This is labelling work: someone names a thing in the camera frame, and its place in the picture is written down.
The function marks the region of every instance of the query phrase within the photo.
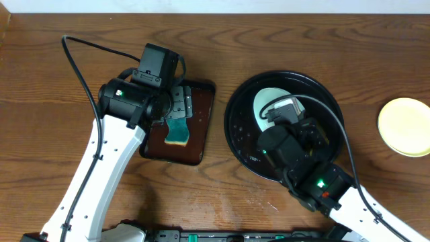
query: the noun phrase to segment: black plate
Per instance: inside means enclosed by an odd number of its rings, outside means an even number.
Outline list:
[[[261,131],[254,117],[253,102],[257,93],[268,87],[284,89],[292,94],[304,94],[324,102],[343,124],[342,112],[335,98],[318,81],[292,71],[270,71],[251,77],[232,95],[224,114],[224,131],[227,143],[236,158],[249,170],[264,178],[278,178],[263,154],[257,150]],[[318,104],[301,99],[306,113],[318,120],[330,145],[318,152],[325,161],[333,162],[341,152],[343,138],[339,127],[329,113]]]

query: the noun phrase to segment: green connector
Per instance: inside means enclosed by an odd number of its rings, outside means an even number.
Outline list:
[[[197,242],[197,235],[188,235],[188,242]]]

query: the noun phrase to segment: wire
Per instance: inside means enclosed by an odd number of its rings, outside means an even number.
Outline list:
[[[411,242],[404,235],[399,233],[395,228],[391,227],[391,225],[389,225],[377,212],[375,212],[375,210],[370,206],[369,202],[364,197],[363,191],[361,190],[360,181],[358,179],[357,169],[355,168],[355,163],[354,163],[354,158],[352,155],[351,145],[349,144],[349,140],[348,140],[348,136],[347,136],[347,133],[345,131],[345,128],[343,127],[342,122],[337,118],[336,114],[327,105],[325,105],[320,100],[313,98],[313,97],[310,97],[310,96],[307,96],[307,95],[301,95],[301,94],[283,95],[281,97],[274,99],[273,101],[270,101],[266,105],[264,105],[264,107],[260,110],[260,118],[262,118],[262,113],[264,112],[264,110],[267,107],[269,107],[270,105],[272,105],[275,102],[278,102],[282,99],[287,99],[287,98],[291,98],[291,97],[301,97],[301,98],[308,99],[308,100],[311,100],[311,101],[314,101],[314,102],[320,104],[336,120],[336,123],[338,124],[339,128],[341,129],[343,138],[345,139],[345,144],[346,144],[347,149],[348,149],[349,160],[351,161],[352,173],[354,174],[355,185],[357,186],[358,194],[360,195],[360,198],[363,200],[364,205],[375,216],[376,220],[380,221],[389,231],[394,233],[399,239],[401,239],[405,242]]]
[[[122,55],[122,56],[126,56],[126,57],[132,58],[132,59],[140,62],[139,58],[136,58],[135,56],[132,56],[131,54],[126,54],[126,53],[123,53],[123,52],[120,52],[120,51],[116,51],[116,50],[112,50],[112,49],[109,49],[109,48],[106,48],[106,47],[102,47],[102,46],[100,46],[98,44],[93,44],[93,43],[90,43],[88,41],[84,41],[84,40],[81,40],[81,39],[78,39],[78,38],[75,38],[75,37],[64,35],[62,37],[62,39],[61,39],[61,44],[62,44],[62,47],[64,49],[64,53],[66,54],[66,56],[67,56],[67,58],[68,58],[68,60],[70,62],[70,65],[72,66],[73,70],[75,71],[76,76],[78,76],[78,79],[81,82],[81,85],[82,85],[85,93],[87,94],[88,99],[89,99],[89,103],[91,104],[91,107],[93,109],[93,113],[94,113],[94,116],[95,116],[95,121],[97,123],[98,141],[97,141],[97,148],[96,148],[95,154],[93,156],[93,161],[91,162],[91,165],[89,166],[88,172],[85,175],[85,177],[84,177],[84,179],[82,181],[82,184],[81,184],[81,186],[78,189],[78,192],[76,193],[75,199],[73,199],[73,201],[72,201],[71,207],[70,207],[69,212],[67,213],[67,216],[66,216],[66,220],[65,220],[64,224],[62,225],[60,242],[64,242],[65,239],[66,239],[67,231],[68,231],[68,229],[70,227],[70,221],[71,221],[71,219],[73,217],[73,212],[75,211],[76,205],[77,205],[77,203],[79,201],[79,198],[82,195],[82,192],[83,192],[83,190],[85,188],[85,185],[87,185],[89,177],[91,176],[91,173],[94,170],[95,164],[97,163],[97,160],[100,157],[101,146],[103,144],[103,142],[102,142],[102,140],[103,140],[103,130],[102,130],[102,127],[101,127],[100,115],[99,115],[99,112],[97,111],[97,105],[96,105],[96,103],[94,101],[94,98],[93,98],[93,95],[91,94],[91,91],[88,88],[87,83],[85,82],[85,80],[84,80],[81,72],[79,71],[79,69],[78,69],[75,61],[73,60],[73,57],[71,56],[71,54],[69,52],[69,48],[67,47],[66,40],[73,40],[73,41],[76,41],[76,42],[79,42],[79,43],[82,43],[82,44],[86,44],[86,45],[89,45],[89,46],[92,46],[92,47],[96,47],[96,48],[101,49],[101,50],[106,50],[106,51],[108,51],[110,53],[114,53],[114,54],[119,54],[119,55]]]
[[[285,167],[284,168],[284,170],[283,170],[283,175],[284,175],[284,180],[285,180],[285,182],[287,183],[287,186],[288,186],[288,188],[290,189],[290,191],[295,195],[295,196],[298,196],[298,193],[295,191],[295,189],[294,189],[294,187],[293,187],[293,185],[291,184],[291,181],[290,181],[290,179],[288,178],[288,174],[287,174],[287,172],[288,172],[288,170],[287,170],[287,167]]]
[[[72,37],[72,36],[67,36],[67,35],[64,35],[63,37],[62,37],[62,39],[63,39],[63,44],[62,44],[62,47],[64,48],[65,47],[65,39],[67,39],[67,40],[73,40],[73,41],[76,41],[76,42],[79,42],[79,43],[82,43],[82,44],[86,44],[86,45],[89,45],[89,46],[92,46],[92,47],[96,47],[96,48],[98,48],[98,49],[100,49],[100,50],[105,50],[105,51],[108,51],[108,52],[110,52],[110,53],[114,53],[114,54],[119,54],[119,55],[122,55],[122,56],[125,56],[125,57],[128,57],[128,58],[132,58],[133,60],[135,60],[135,61],[137,61],[137,62],[140,62],[140,59],[139,58],[137,58],[137,57],[135,57],[135,56],[132,56],[131,54],[127,54],[127,53],[124,53],[124,52],[120,52],[120,51],[117,51],[117,50],[112,50],[112,49],[110,49],[110,48],[106,48],[106,47],[104,47],[104,46],[100,46],[100,45],[98,45],[98,44],[94,44],[94,43],[91,43],[91,42],[88,42],[88,41],[85,41],[85,40],[81,40],[81,39],[78,39],[78,38],[75,38],[75,37]]]
[[[123,79],[125,80],[127,77],[131,76],[131,74],[133,74],[133,71],[136,71],[137,68],[136,67],[130,67],[129,69],[123,70],[119,75],[118,78],[119,79]]]

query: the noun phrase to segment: round plate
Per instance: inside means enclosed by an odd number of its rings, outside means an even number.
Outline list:
[[[269,161],[257,150],[257,139],[261,134],[261,129],[254,117],[253,102],[259,91],[269,87],[315,97],[328,105],[342,124],[343,117],[335,98],[318,81],[306,75],[292,71],[271,71],[245,81],[230,98],[224,114],[224,132],[227,143],[235,157],[246,168],[261,177],[278,181]],[[318,120],[330,141],[327,148],[318,151],[319,159],[333,162],[339,155],[343,144],[339,127],[333,117],[324,112],[318,104],[306,99],[301,99],[300,102],[306,112]]]
[[[388,102],[379,113],[382,140],[397,153],[422,157],[430,153],[430,108],[411,98]]]

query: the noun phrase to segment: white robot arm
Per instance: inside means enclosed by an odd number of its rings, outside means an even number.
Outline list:
[[[374,210],[399,233],[410,241],[428,242],[424,236],[420,235],[379,204],[363,186],[361,189],[363,190],[366,200],[374,207]],[[382,223],[377,221],[373,214],[367,210],[356,188],[350,187],[341,197],[339,203],[342,207],[339,210],[332,209],[330,211],[330,218],[336,221],[336,223],[344,225],[356,232],[359,235],[359,241],[363,241],[363,239],[369,242],[402,241]]]
[[[101,149],[102,158],[95,165],[93,173],[76,205],[66,241],[143,241],[144,232],[132,226],[129,226],[130,228],[126,231],[126,234],[128,234],[127,238],[121,235],[121,233],[118,234],[119,230],[115,234],[109,232],[105,236],[102,236],[101,230],[106,211],[118,186],[118,182],[128,161],[144,140],[145,132],[138,126],[135,129],[127,128],[126,121],[108,115],[104,116],[101,123],[104,137]],[[72,201],[89,169],[96,146],[97,125],[94,120],[87,150],[78,166],[76,174],[60,205],[42,229],[42,232],[48,234],[48,241],[60,241],[61,224],[64,223]]]

